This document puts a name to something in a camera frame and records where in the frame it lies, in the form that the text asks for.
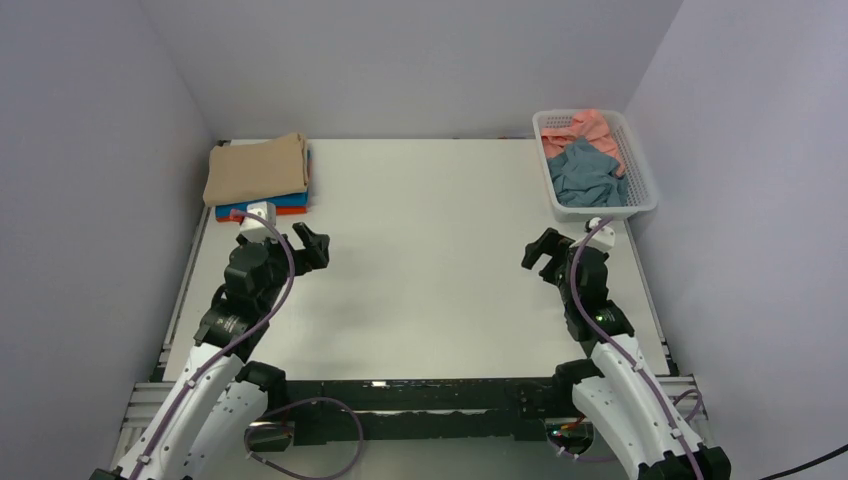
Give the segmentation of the teal blue t shirt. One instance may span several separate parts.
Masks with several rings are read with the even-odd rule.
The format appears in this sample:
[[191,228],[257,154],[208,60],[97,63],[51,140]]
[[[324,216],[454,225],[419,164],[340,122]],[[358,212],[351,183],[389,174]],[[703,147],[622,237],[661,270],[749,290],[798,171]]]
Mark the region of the teal blue t shirt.
[[559,204],[570,208],[624,207],[629,182],[615,175],[618,161],[578,138],[547,160],[552,187]]

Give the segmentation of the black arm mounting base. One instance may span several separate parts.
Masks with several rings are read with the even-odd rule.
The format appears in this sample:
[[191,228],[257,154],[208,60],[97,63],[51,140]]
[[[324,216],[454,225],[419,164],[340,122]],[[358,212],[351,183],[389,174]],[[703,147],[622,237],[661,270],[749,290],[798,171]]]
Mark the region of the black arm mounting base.
[[507,438],[578,451],[593,425],[551,379],[297,380],[273,391],[249,448],[282,452],[331,442]]

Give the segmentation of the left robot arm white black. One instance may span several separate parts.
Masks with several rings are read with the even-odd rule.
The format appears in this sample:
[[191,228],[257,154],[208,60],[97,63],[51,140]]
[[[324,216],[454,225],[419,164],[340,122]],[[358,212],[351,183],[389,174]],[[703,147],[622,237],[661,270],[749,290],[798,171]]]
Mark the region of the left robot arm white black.
[[94,479],[198,479],[230,436],[286,397],[284,371],[252,360],[294,278],[329,264],[330,238],[298,222],[294,248],[269,221],[244,220],[224,281],[180,376],[136,443]]

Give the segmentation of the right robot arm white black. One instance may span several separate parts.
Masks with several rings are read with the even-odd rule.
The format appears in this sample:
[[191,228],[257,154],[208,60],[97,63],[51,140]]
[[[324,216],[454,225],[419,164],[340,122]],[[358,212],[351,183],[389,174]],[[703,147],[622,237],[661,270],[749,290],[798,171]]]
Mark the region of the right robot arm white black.
[[729,458],[678,411],[610,297],[606,262],[615,239],[595,218],[579,240],[548,228],[525,247],[527,270],[548,256],[539,275],[558,289],[568,331],[587,355],[556,367],[554,396],[593,425],[630,479],[727,479]]

